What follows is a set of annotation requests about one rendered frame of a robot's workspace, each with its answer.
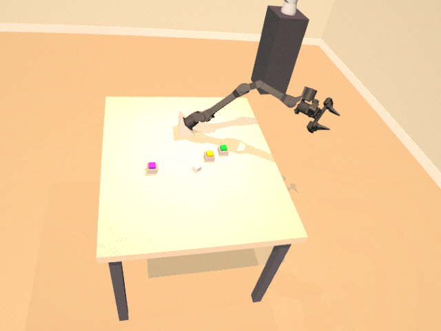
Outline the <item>green button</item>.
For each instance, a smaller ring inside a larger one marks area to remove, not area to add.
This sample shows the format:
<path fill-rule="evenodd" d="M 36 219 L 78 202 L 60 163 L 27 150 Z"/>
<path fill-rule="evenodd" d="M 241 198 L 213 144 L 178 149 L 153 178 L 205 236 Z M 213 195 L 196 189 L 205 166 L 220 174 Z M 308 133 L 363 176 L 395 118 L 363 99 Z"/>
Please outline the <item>green button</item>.
<path fill-rule="evenodd" d="M 218 153 L 219 155 L 228 155 L 229 150 L 226 145 L 220 145 L 218 146 Z"/>

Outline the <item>purple button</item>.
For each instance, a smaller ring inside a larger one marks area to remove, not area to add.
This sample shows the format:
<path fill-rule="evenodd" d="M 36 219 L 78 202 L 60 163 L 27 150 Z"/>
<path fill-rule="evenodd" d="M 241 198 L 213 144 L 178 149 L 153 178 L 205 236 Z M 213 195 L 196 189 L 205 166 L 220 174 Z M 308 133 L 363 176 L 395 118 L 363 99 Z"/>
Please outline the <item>purple button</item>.
<path fill-rule="evenodd" d="M 147 163 L 147 174 L 156 174 L 157 173 L 157 164 L 155 162 Z"/>

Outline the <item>yellow button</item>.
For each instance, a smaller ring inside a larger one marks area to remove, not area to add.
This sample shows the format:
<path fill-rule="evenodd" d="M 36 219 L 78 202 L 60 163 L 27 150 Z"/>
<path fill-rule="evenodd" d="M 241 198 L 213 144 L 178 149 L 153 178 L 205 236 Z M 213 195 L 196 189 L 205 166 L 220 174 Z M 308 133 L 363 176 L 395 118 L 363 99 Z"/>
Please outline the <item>yellow button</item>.
<path fill-rule="evenodd" d="M 212 151 L 204 152 L 204 157 L 205 157 L 205 161 L 214 161 L 215 160 L 214 152 L 212 152 Z"/>

